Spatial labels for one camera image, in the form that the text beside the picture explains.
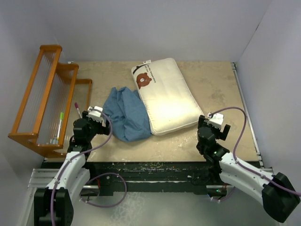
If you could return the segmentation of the white pillow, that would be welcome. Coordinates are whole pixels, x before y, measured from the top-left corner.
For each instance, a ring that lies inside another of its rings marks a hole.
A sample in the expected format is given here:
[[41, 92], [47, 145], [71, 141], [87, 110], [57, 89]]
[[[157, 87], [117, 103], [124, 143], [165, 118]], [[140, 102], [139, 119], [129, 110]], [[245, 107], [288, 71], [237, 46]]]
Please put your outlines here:
[[132, 67], [131, 74], [153, 135], [162, 136], [197, 124], [203, 111], [174, 59], [142, 63]]

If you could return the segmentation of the blue pillowcase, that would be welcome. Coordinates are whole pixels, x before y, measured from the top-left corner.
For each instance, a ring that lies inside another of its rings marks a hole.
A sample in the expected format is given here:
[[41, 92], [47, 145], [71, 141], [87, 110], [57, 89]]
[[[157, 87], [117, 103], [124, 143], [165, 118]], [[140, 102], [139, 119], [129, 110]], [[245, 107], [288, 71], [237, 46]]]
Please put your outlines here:
[[103, 112], [112, 122], [114, 136], [124, 142], [152, 136], [149, 117], [137, 90], [113, 87], [103, 105]]

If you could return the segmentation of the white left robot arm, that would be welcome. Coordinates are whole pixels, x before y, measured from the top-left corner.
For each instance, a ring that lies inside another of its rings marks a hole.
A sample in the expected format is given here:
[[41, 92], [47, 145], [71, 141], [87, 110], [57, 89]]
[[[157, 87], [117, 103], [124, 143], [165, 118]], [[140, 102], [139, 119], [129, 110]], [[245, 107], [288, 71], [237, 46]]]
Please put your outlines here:
[[67, 155], [54, 178], [34, 195], [34, 225], [69, 226], [74, 216], [73, 204], [85, 184], [96, 181], [97, 173], [84, 168], [95, 150], [91, 141], [96, 135], [112, 136], [112, 123], [101, 107], [89, 107], [73, 123]]

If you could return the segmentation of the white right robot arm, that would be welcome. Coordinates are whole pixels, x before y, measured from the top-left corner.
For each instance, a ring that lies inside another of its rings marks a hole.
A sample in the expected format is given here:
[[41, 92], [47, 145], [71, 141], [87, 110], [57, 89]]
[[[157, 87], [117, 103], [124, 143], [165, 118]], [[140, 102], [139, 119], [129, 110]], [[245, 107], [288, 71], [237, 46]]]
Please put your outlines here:
[[274, 220], [284, 223], [301, 199], [289, 178], [259, 169], [237, 157], [217, 143], [225, 140], [230, 125], [222, 127], [223, 115], [210, 118], [201, 115], [198, 120], [197, 149], [211, 165], [209, 179], [214, 184], [230, 184], [257, 200]]

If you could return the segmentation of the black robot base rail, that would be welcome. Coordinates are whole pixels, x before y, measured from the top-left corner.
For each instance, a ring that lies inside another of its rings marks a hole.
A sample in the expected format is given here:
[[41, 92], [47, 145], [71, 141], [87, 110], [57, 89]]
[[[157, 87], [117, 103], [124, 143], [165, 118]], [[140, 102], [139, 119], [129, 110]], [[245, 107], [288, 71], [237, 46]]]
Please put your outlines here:
[[93, 180], [88, 187], [98, 188], [100, 196], [114, 192], [193, 193], [214, 195], [232, 193], [233, 186], [218, 177], [211, 179], [209, 164], [188, 162], [87, 162]]

